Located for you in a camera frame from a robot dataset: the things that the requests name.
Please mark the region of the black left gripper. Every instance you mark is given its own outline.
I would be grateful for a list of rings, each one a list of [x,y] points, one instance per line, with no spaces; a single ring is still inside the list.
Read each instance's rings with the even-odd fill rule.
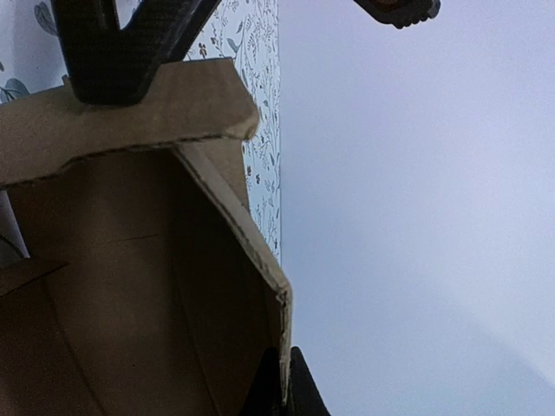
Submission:
[[[396,29],[435,19],[441,9],[441,0],[355,0],[374,20]]]

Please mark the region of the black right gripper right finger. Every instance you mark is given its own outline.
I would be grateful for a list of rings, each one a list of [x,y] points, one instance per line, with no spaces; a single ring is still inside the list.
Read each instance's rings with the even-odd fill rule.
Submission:
[[[330,416],[299,347],[291,349],[288,414]]]

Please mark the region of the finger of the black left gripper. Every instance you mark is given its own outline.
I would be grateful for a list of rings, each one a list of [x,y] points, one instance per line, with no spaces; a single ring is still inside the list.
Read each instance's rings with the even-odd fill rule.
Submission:
[[[146,0],[121,27],[113,1],[54,1],[75,97],[93,105],[140,102],[160,65],[182,61],[219,0]]]

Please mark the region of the brown cardboard box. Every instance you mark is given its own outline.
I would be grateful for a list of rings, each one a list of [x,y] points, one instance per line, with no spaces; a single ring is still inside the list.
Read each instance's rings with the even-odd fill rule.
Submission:
[[[248,208],[259,112],[230,59],[160,67],[131,107],[71,85],[1,107],[29,257],[1,272],[4,415],[244,415],[291,360],[291,286]]]

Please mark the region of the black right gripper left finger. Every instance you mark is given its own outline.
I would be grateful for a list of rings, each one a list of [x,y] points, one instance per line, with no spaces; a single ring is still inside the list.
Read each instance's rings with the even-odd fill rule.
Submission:
[[[278,351],[268,348],[259,363],[249,391],[249,414],[273,416],[280,414],[281,386]]]

